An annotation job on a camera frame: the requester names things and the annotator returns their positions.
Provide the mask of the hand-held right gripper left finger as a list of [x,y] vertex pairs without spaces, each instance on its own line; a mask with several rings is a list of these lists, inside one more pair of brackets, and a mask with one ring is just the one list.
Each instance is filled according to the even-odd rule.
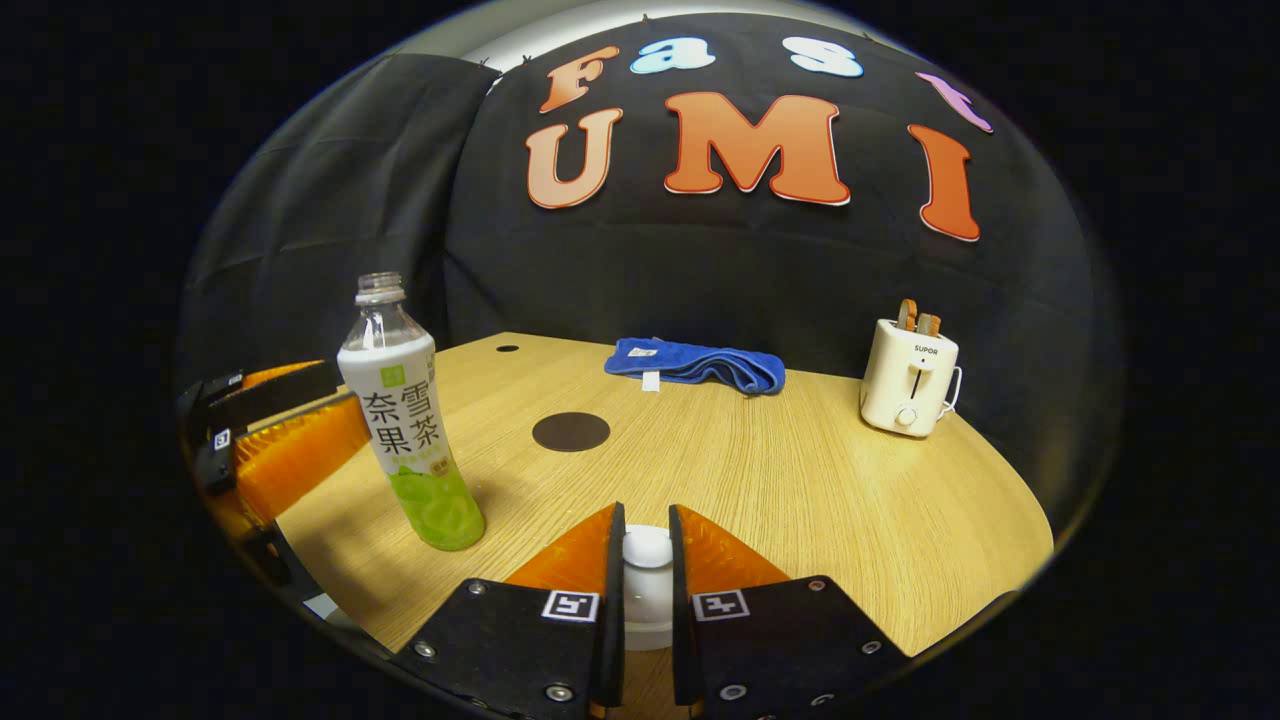
[[625,506],[571,532],[582,589],[467,578],[393,656],[399,674],[480,719],[604,719],[622,703]]

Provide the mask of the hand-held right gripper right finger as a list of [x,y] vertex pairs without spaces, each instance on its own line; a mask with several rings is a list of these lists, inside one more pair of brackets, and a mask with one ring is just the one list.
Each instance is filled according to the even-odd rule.
[[669,507],[675,702],[692,719],[838,719],[911,664],[829,577],[791,578]]

